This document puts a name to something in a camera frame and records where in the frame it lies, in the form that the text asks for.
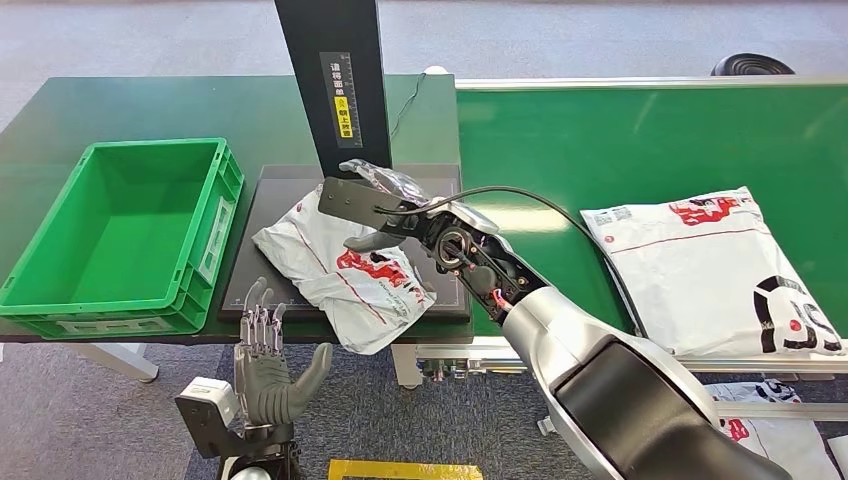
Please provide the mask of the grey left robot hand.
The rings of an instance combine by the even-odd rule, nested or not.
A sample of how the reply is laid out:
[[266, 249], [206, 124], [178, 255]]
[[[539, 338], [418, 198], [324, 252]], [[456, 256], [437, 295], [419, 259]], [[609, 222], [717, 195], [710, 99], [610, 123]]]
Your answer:
[[292, 424], [328, 377], [333, 348], [319, 344], [309, 366], [293, 379], [283, 352], [286, 306], [270, 307], [274, 291], [258, 277], [248, 289], [234, 347], [235, 392], [251, 426]]

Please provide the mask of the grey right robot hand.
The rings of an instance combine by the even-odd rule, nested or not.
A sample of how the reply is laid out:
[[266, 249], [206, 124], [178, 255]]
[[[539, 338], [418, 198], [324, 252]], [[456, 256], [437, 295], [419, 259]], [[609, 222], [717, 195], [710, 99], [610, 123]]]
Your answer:
[[[444, 200], [444, 197], [434, 196], [412, 177], [390, 168], [379, 167], [362, 159], [351, 159], [342, 162], [339, 168], [343, 172], [355, 173], [367, 181], [376, 190], [401, 197], [413, 203], [416, 207], [425, 207]], [[462, 220], [469, 220], [472, 227], [481, 227], [484, 233], [496, 234], [499, 227], [489, 218], [475, 209], [459, 202], [451, 202], [444, 207], [437, 207], [429, 215], [435, 215], [442, 209], [458, 209]], [[351, 237], [344, 246], [356, 252], [371, 252], [399, 246], [404, 241], [403, 236], [374, 231], [363, 237]]]

